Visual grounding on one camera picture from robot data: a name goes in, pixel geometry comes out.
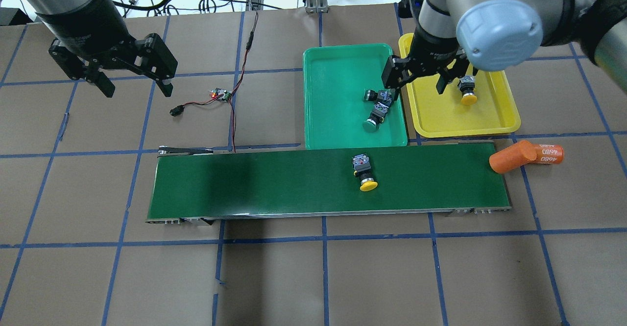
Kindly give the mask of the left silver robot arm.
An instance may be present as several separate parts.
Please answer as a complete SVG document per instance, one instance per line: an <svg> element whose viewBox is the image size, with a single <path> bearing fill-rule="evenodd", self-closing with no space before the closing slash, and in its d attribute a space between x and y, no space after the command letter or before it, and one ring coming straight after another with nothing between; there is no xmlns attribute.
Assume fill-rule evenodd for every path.
<svg viewBox="0 0 627 326"><path fill-rule="evenodd" d="M157 33L132 36L114 0L27 0L53 33L49 54L72 80L91 83L108 98L116 87L105 71L128 70L154 80L165 97L178 62Z"/></svg>

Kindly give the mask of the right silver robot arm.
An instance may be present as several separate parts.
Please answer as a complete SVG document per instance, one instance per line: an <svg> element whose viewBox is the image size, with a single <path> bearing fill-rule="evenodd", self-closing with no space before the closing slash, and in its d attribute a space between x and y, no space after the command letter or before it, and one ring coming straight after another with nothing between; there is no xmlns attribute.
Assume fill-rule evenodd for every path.
<svg viewBox="0 0 627 326"><path fill-rule="evenodd" d="M540 47L576 42L591 63L626 89L627 0L401 0L416 27L407 56L392 55L382 82L399 89L439 75L442 93L464 67L497 72Z"/></svg>

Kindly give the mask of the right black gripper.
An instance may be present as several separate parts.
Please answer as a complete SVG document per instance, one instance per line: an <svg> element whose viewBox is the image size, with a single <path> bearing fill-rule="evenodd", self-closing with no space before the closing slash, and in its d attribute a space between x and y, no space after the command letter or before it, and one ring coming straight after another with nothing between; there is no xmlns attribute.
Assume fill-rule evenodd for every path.
<svg viewBox="0 0 627 326"><path fill-rule="evenodd" d="M466 75L470 61L455 37L441 38L416 27L407 56L391 55L382 72L382 83L396 102L401 89L423 76L439 75L436 90L443 95L446 87Z"/></svg>

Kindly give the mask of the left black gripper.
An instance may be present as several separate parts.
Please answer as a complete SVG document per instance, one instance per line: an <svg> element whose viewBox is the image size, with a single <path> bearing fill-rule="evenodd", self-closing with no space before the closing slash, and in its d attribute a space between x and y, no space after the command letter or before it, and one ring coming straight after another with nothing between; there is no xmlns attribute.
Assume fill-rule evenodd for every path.
<svg viewBox="0 0 627 326"><path fill-rule="evenodd" d="M112 98L116 87L101 69L128 70L147 76L155 80L166 98L170 98L174 91L171 78L175 75L178 61L157 33L151 33L141 40L130 36L126 41L115 42L104 52L85 56L69 50L60 40L54 39L48 53L73 80L85 79L91 74L91 84L106 98Z"/></svg>

